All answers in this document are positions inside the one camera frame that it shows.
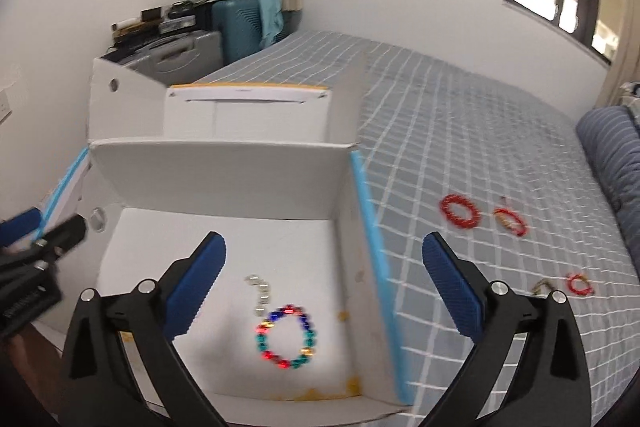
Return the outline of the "left hand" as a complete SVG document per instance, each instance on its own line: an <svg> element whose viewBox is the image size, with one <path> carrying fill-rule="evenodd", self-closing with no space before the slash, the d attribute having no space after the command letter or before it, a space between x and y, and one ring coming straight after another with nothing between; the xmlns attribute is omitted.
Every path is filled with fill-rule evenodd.
<svg viewBox="0 0 640 427"><path fill-rule="evenodd" d="M44 408L58 415L62 363L58 349L35 326L29 325L11 339L2 341L1 350Z"/></svg>

